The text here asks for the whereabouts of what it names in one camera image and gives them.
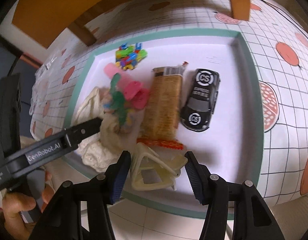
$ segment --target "finger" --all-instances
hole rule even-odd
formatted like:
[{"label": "finger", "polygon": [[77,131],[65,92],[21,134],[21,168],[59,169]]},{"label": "finger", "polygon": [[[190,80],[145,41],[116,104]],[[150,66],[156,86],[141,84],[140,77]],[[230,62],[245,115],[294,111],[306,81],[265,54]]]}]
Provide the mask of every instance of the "finger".
[{"label": "finger", "polygon": [[44,203],[48,204],[54,195],[54,189],[50,185],[45,185],[45,189],[42,192],[42,200]]},{"label": "finger", "polygon": [[20,211],[29,211],[35,208],[34,198],[22,193],[8,193],[2,200],[5,228],[15,239],[28,239],[30,232],[24,226],[19,214]]},{"label": "finger", "polygon": [[52,174],[49,173],[48,171],[45,172],[45,182],[50,180],[52,178]]},{"label": "finger", "polygon": [[32,232],[35,225],[36,225],[36,222],[26,223],[25,227],[26,227],[27,231]]},{"label": "finger", "polygon": [[43,203],[42,206],[41,206],[41,212],[43,213],[43,211],[45,210],[45,208],[47,207],[47,204],[46,203]]}]

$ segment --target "wooden chair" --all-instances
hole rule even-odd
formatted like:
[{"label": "wooden chair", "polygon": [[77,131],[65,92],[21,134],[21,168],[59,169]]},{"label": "wooden chair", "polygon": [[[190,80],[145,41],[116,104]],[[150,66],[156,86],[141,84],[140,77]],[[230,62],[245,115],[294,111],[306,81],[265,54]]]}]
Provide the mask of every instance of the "wooden chair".
[{"label": "wooden chair", "polygon": [[[90,46],[96,39],[84,25],[127,1],[130,0],[20,0],[12,23],[45,48],[65,28]],[[230,2],[233,18],[249,19],[250,0]]]}]

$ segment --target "cs logo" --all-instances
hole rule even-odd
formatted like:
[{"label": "cs logo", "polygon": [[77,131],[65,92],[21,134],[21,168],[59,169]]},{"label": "cs logo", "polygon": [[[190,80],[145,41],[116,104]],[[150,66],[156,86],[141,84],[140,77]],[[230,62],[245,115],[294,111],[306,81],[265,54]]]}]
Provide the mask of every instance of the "cs logo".
[{"label": "cs logo", "polygon": [[201,86],[209,86],[213,81],[214,76],[209,71],[203,70],[196,75],[196,82]]},{"label": "cs logo", "polygon": [[201,116],[198,113],[193,113],[188,118],[189,123],[192,125],[198,125],[201,122]]}]

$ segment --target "white tray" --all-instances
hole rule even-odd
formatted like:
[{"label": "white tray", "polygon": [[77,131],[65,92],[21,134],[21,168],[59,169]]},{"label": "white tray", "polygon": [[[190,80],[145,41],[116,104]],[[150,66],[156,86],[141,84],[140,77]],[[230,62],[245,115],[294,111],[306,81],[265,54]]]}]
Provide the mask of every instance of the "white tray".
[{"label": "white tray", "polygon": [[[263,117],[258,78],[247,45],[235,31],[189,29],[149,34],[102,47],[91,55],[75,86],[64,126],[70,126],[73,113],[95,86],[110,85],[103,68],[115,61],[115,50],[125,43],[143,42],[148,56],[136,69],[129,71],[135,79],[150,88],[151,70],[160,66],[176,66],[189,62],[184,73],[182,105],[190,90],[193,72],[207,68],[220,74],[221,84],[210,128],[196,133],[179,124],[177,139],[192,151],[198,162],[206,165],[226,181],[242,183],[252,180],[257,185],[263,151]],[[143,113],[133,132],[126,138],[126,149],[136,144]],[[82,164],[80,156],[70,153],[64,159],[89,178],[97,172]],[[204,218],[206,206],[195,199],[183,168],[176,180],[177,191],[171,188],[135,191],[127,180],[123,196],[165,212],[194,218]]]}]

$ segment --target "black toy car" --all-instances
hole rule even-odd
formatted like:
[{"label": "black toy car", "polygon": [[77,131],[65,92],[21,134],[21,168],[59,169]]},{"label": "black toy car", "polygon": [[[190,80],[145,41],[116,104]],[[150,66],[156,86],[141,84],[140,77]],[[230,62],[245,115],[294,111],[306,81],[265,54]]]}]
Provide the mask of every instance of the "black toy car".
[{"label": "black toy car", "polygon": [[219,83],[217,72],[203,68],[196,69],[192,91],[180,113],[181,122],[187,129],[202,132],[209,128]]}]

